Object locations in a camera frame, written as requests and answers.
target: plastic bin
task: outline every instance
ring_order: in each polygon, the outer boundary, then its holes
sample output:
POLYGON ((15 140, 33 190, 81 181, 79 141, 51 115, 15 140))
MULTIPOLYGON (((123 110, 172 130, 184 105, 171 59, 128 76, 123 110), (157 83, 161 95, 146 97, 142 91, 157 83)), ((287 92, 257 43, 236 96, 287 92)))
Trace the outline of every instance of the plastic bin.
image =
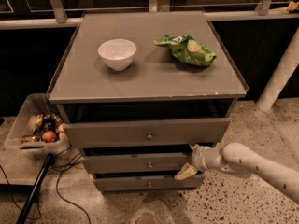
POLYGON ((30 159, 42 158, 47 156, 48 153, 54 155, 65 155, 70 147, 68 138, 63 133, 60 140, 57 142, 26 142, 21 143, 21 138, 25 135, 32 135, 32 131, 29 128, 29 119, 32 116, 39 114, 53 113, 52 107, 48 103, 46 94, 30 94, 24 101, 18 116, 16 117, 13 125, 10 128, 7 139, 4 143, 4 148, 13 148, 19 150, 23 155, 30 159))

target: white bowl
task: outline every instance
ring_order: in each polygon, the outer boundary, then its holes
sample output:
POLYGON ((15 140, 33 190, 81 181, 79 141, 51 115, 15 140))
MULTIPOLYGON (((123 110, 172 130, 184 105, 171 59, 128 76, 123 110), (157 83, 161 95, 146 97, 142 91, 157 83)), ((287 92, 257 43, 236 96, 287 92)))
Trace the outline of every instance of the white bowl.
POLYGON ((98 53, 106 66, 122 71, 132 63, 136 45, 124 39, 109 40, 99 47, 98 53))

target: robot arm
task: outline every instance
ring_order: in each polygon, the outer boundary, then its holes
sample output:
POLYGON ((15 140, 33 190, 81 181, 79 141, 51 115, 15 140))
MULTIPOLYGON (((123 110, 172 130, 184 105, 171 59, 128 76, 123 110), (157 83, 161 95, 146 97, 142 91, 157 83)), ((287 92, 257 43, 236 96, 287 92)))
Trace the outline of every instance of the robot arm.
POLYGON ((192 164, 187 163, 175 176, 176 180, 194 175, 197 170, 216 169, 245 178, 254 173, 299 204, 299 172, 265 159, 239 143, 231 143, 224 148, 194 145, 192 149, 192 164))

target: drawer knob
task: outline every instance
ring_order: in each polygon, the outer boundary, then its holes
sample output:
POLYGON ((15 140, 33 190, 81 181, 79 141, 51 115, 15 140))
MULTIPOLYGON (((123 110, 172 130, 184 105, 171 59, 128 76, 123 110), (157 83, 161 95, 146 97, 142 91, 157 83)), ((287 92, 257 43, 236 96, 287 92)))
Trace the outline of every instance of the drawer knob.
POLYGON ((153 136, 151 135, 151 132, 148 132, 147 134, 147 140, 151 140, 153 138, 153 136))

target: green chip bag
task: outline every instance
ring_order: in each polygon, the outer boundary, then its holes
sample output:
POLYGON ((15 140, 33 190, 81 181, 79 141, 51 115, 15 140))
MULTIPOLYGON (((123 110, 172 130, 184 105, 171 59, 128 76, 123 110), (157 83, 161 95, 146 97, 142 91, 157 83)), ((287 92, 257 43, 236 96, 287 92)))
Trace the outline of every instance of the green chip bag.
POLYGON ((157 46, 168 46, 172 55, 182 63, 209 66, 216 58, 213 50, 203 46, 189 35, 178 37, 165 35, 160 39, 154 40, 154 44, 157 46))

